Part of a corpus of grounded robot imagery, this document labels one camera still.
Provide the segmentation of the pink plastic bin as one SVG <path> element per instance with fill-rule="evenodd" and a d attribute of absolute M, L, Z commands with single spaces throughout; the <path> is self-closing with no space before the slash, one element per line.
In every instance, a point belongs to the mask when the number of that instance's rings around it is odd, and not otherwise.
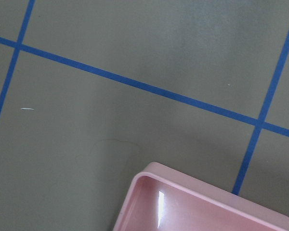
<path fill-rule="evenodd" d="M 289 231 L 289 217 L 157 162 L 132 180 L 116 231 Z"/>

